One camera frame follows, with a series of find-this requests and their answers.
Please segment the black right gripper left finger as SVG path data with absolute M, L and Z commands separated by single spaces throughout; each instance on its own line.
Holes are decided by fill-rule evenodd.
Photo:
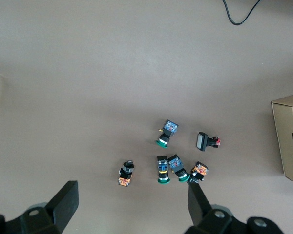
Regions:
M 49 202 L 32 205 L 15 219 L 0 214 L 0 234 L 61 234 L 78 206 L 78 182 L 71 180 Z

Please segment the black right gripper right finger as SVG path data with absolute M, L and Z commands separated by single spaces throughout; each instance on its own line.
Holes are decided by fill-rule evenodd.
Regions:
M 234 217 L 229 208 L 210 204 L 198 183 L 188 185 L 188 211 L 193 225 L 187 234 L 282 234 L 272 220 L 252 216 L 247 222 Z

